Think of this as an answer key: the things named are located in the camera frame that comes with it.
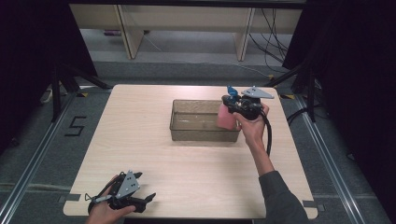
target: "cable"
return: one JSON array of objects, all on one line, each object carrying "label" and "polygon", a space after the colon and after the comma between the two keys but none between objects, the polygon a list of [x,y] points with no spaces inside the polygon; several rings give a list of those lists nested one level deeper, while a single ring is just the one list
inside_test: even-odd
[{"label": "cable", "polygon": [[[270,28],[271,35],[274,35],[274,38],[276,39],[276,42],[278,45],[281,45],[283,48],[288,49],[285,45],[283,45],[276,36],[276,32],[274,32],[274,29],[271,27],[270,22],[268,21],[267,17],[265,16],[264,10],[262,9],[262,15],[264,16],[265,20],[267,21],[268,27]],[[273,26],[275,25],[275,19],[276,19],[276,10],[273,9]]]},{"label": "cable", "polygon": [[52,99],[52,89],[47,89],[46,92],[49,92],[49,96],[47,97],[47,99],[42,100],[41,104],[46,104]]},{"label": "cable", "polygon": [[269,51],[267,50],[267,48],[268,48],[268,42],[267,42],[266,48],[264,49],[261,45],[259,45],[259,44],[256,42],[256,40],[253,38],[253,36],[251,36],[251,34],[249,34],[249,36],[250,36],[250,38],[253,40],[253,43],[257,46],[257,48],[259,48],[261,51],[264,52],[264,61],[265,61],[265,65],[266,65],[269,69],[271,69],[272,71],[274,71],[274,72],[286,73],[286,72],[282,72],[282,71],[275,70],[274,68],[272,68],[272,67],[268,64],[268,62],[267,62],[267,54],[269,54],[270,56],[272,56],[274,59],[278,60],[280,63],[283,63],[283,61],[282,61],[281,59],[279,59],[278,57],[276,57],[275,54],[273,54],[273,53],[271,53],[271,52],[269,52]]},{"label": "cable", "polygon": [[277,49],[282,49],[282,50],[287,50],[287,49],[283,49],[282,47],[280,47],[280,46],[277,46],[277,45],[275,45],[275,44],[273,44],[273,43],[271,43],[263,34],[260,34],[261,36],[262,36],[262,38],[266,41],[266,42],[269,42],[270,43],[270,45],[272,45],[274,48],[277,48]]},{"label": "cable", "polygon": [[280,55],[282,56],[282,59],[285,60],[286,54],[285,54],[285,52],[282,50],[281,45],[282,45],[283,47],[286,47],[286,46],[284,46],[284,45],[279,41],[279,39],[277,38],[277,31],[276,31],[276,23],[275,23],[275,21],[276,21],[276,9],[273,8],[273,33],[274,33],[274,37],[275,37],[275,39],[276,39],[276,43],[277,43],[277,45],[278,45],[279,53],[280,53]]},{"label": "cable", "polygon": [[262,111],[260,113],[260,115],[262,116],[262,119],[264,120],[264,124],[267,127],[267,132],[268,132],[268,138],[267,138],[267,154],[268,157],[270,156],[271,153],[271,145],[272,145],[272,128],[271,128],[271,124],[270,121],[268,120],[267,116],[265,115],[265,113]]},{"label": "cable", "polygon": [[[317,105],[314,105],[314,108],[321,107],[321,106],[322,106],[322,104],[317,104]],[[304,108],[302,108],[302,109],[297,110],[296,112],[294,112],[294,113],[291,114],[290,116],[288,116],[287,121],[288,121],[289,126],[291,125],[291,123],[292,123],[299,115],[301,115],[301,114],[303,114],[304,112],[307,112],[307,111],[308,111],[308,108],[307,108],[307,107],[304,107]]]}]

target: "metal rail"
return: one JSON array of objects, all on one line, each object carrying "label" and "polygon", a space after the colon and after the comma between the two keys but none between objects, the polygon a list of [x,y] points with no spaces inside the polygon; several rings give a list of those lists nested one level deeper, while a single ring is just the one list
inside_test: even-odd
[{"label": "metal rail", "polygon": [[[296,96],[296,101],[300,109],[306,107],[305,101],[300,95]],[[341,199],[341,202],[346,209],[347,215],[349,216],[351,223],[366,223],[361,213],[361,210],[358,207],[358,204],[356,203],[352,193],[347,186],[346,181],[344,180],[343,176],[340,173],[340,170],[338,169],[334,159],[332,158],[332,153],[327,148],[326,143],[324,142],[320,131],[318,130],[317,124],[312,122],[311,118],[309,118],[306,113],[303,113],[303,118],[309,132],[311,133],[315,145],[318,148],[318,152],[323,160],[326,170],[329,173],[332,182],[334,183],[335,189]]]},{"label": "metal rail", "polygon": [[47,154],[47,151],[50,147],[50,143],[53,140],[54,135],[56,134],[60,124],[64,119],[64,115],[71,105],[73,100],[76,98],[75,93],[69,93],[64,102],[64,109],[59,117],[53,121],[46,134],[44,135],[43,139],[41,140],[40,144],[38,145],[37,149],[35,150],[35,154],[33,155],[32,159],[30,159],[28,165],[26,166],[23,174],[21,175],[19,181],[15,185],[14,189],[8,195],[6,202],[2,205],[0,210],[0,220],[2,224],[7,224],[12,219],[15,211],[18,208],[18,205],[21,202],[21,199],[29,187],[29,183],[33,179],[36,171],[38,170],[39,165],[43,161],[44,157]]}]

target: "pink sponge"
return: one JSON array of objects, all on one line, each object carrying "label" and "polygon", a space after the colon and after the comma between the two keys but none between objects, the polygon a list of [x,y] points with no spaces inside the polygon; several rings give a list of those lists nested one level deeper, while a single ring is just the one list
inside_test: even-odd
[{"label": "pink sponge", "polygon": [[228,112],[228,107],[224,104],[220,105],[218,120],[216,122],[218,127],[225,128],[228,130],[234,130],[236,126],[236,119],[233,117],[233,114]]}]

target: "floor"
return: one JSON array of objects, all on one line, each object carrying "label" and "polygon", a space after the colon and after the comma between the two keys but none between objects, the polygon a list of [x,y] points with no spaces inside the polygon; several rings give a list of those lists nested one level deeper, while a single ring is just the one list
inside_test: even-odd
[{"label": "floor", "polygon": [[[136,58],[129,60],[126,57],[120,36],[104,35],[101,30],[81,30],[81,33],[92,60],[96,63],[103,63],[104,66],[106,66],[106,63],[222,64],[246,69],[266,77],[269,74],[256,70],[255,66],[269,66],[277,74],[278,70],[280,72],[285,71],[279,67],[281,65],[280,61],[272,57],[266,57],[265,53],[251,39],[249,39],[247,45],[245,60],[238,62],[231,34],[151,31],[145,35]],[[264,48],[267,47],[264,38],[268,39],[269,35],[254,34],[252,36]],[[291,35],[278,36],[279,41],[286,47],[289,45],[291,38]],[[282,55],[279,53],[279,48],[275,42],[273,43],[274,46],[269,45],[267,49],[281,59]],[[289,93],[287,88],[282,89],[282,91]],[[93,94],[91,104],[104,107],[107,97],[107,93]],[[73,114],[73,111],[81,110],[81,104],[83,104],[81,101],[82,99],[78,97],[73,100],[68,109],[71,114],[66,115],[65,119],[72,119],[76,115]],[[296,99],[292,101],[282,100],[287,116],[291,112],[304,107],[304,105],[301,105],[303,103],[304,99],[301,99],[301,96],[296,96]],[[94,124],[99,120],[100,112],[90,111],[89,113],[93,117],[93,121],[90,123]],[[316,113],[318,116],[316,124],[312,124],[307,116],[301,116],[290,125],[308,183],[319,210],[318,218],[312,220],[312,223],[390,223],[375,195],[371,192],[370,186],[364,181],[364,176],[362,176],[359,168],[345,156],[347,148],[343,145],[341,136],[332,126],[332,122],[326,118],[326,111],[318,110]],[[9,150],[0,157],[0,202],[5,201],[15,183],[20,180],[19,177],[26,172],[25,167],[29,165],[30,159],[35,156],[36,146],[41,144],[40,138],[29,136],[45,136],[47,129],[51,128],[56,132],[64,132],[62,127],[50,127],[48,125],[50,114],[50,105],[45,104],[38,108],[26,125],[35,128],[33,130],[27,128],[21,133],[21,135],[27,136],[25,139],[29,139],[29,141],[21,142],[18,146],[24,147],[23,153],[17,150]],[[89,131],[87,135],[92,136],[95,126],[90,127],[90,125],[87,124],[86,130]],[[320,138],[324,141],[314,140],[315,134],[318,134],[315,133],[316,131],[319,131]],[[80,138],[79,141],[81,142],[78,142],[78,144],[87,146],[90,139],[89,136]],[[72,148],[73,145],[69,146],[65,142],[58,146],[56,139],[51,140],[51,142],[55,145],[52,147],[71,150],[73,153],[68,154],[75,155],[77,164],[81,162],[79,160],[83,158],[84,152],[75,151]],[[18,165],[12,163],[8,158],[17,158]],[[62,217],[61,214],[64,203],[62,197],[70,190],[70,183],[74,181],[74,175],[65,174],[75,174],[79,167],[68,164],[69,161],[70,158],[67,160],[58,158],[56,151],[50,150],[48,152],[46,159],[38,164],[35,177],[30,180],[32,184],[26,191],[26,196],[19,202],[19,208],[14,211],[15,214],[10,220],[11,223],[22,223],[26,220],[30,220],[31,223],[51,223],[54,220],[57,223],[84,221],[83,217]],[[330,174],[329,170],[335,170],[336,173],[340,174]],[[7,171],[12,171],[12,174],[6,174]],[[350,198],[340,195],[343,192],[349,193]],[[56,209],[57,212],[48,212],[53,209]],[[263,223],[263,220],[254,220],[254,223]]]}]

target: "transparent container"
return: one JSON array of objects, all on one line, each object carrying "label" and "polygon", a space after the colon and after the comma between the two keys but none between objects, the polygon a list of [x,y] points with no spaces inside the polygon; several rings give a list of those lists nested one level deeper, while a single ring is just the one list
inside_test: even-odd
[{"label": "transparent container", "polygon": [[222,101],[174,100],[170,130],[173,141],[236,142],[239,131],[216,125]]}]

